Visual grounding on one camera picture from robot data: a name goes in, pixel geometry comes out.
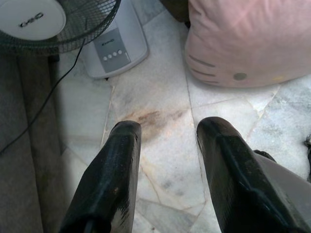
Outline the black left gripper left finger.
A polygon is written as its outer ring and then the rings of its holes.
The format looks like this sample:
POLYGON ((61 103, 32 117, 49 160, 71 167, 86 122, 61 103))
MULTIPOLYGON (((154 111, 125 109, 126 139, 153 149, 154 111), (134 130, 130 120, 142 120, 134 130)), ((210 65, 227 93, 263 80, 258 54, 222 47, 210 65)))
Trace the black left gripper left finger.
POLYGON ((83 173, 59 233, 132 233, 141 125, 120 121, 83 173))

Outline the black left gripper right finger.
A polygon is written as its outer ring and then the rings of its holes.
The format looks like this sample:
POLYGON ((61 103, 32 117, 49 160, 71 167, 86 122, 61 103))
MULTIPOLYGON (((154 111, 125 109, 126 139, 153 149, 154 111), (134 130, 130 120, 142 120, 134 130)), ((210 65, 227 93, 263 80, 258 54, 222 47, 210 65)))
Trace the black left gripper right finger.
POLYGON ((311 226, 269 181, 254 150, 228 121, 206 117, 196 134, 222 233, 311 233, 311 226))

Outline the pink cat face pillow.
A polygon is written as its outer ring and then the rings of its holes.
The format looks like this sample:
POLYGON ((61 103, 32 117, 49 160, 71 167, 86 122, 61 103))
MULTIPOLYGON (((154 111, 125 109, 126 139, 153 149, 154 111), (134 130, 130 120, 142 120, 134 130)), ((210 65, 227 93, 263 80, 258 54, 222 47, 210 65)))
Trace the pink cat face pillow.
POLYGON ((194 78, 247 88, 311 74, 311 0, 189 0, 194 78))

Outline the grey-brown fabric sofa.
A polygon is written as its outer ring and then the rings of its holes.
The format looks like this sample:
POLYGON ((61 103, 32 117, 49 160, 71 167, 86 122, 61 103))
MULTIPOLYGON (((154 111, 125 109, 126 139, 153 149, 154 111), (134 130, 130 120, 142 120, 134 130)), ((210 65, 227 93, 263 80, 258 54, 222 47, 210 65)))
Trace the grey-brown fabric sofa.
POLYGON ((58 233, 65 215, 51 67, 0 54, 0 233, 58 233))

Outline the grey left robot leg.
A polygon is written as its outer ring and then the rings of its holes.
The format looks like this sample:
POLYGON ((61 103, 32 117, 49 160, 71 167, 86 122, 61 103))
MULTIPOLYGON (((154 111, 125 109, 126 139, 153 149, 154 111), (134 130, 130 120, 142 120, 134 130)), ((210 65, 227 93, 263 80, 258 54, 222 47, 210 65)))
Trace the grey left robot leg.
POLYGON ((278 164, 264 151, 254 150, 254 155, 269 181, 289 198, 302 218, 311 225, 311 183, 278 164))

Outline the black and white standing fan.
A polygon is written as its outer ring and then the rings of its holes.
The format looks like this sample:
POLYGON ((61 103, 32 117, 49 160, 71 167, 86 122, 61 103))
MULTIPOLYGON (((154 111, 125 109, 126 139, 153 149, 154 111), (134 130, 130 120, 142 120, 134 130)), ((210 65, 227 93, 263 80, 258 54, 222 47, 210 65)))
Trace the black and white standing fan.
POLYGON ((131 0, 0 0, 0 52, 48 56, 81 49, 92 78, 142 62, 146 38, 131 0))

